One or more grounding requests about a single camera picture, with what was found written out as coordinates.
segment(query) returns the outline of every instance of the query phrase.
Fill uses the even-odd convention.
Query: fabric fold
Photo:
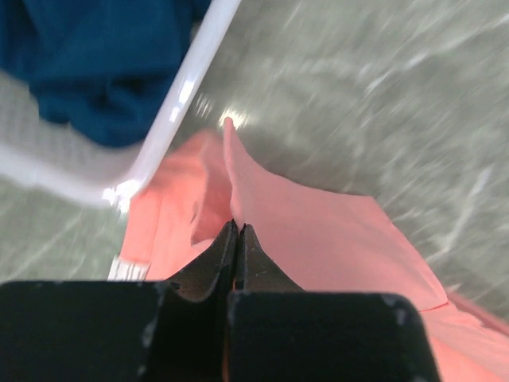
[[[476,318],[449,301],[372,197],[311,189],[269,173],[245,151],[231,119],[223,142],[202,131],[163,161],[133,200],[120,258],[150,263],[147,278],[166,279],[232,217],[254,228],[263,251],[304,290],[408,298],[425,323],[443,381],[509,380],[509,337],[485,327],[488,313]]]

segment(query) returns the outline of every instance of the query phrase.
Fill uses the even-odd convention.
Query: pink fabric
[[[222,153],[220,147],[206,131],[164,160],[133,201],[121,257],[149,263],[148,279],[167,278],[233,216],[239,226],[254,226],[267,255],[306,290],[406,296],[421,312],[443,381],[509,380],[509,338],[449,301],[371,197],[310,189],[268,173],[244,150],[230,119]]]
[[[449,298],[449,301],[456,306],[457,309],[465,313],[470,313],[471,315],[477,317],[485,327],[499,332],[506,337],[509,337],[509,325],[506,322],[493,316],[486,310],[477,306],[473,302],[470,302],[456,292],[447,292],[447,297]]]

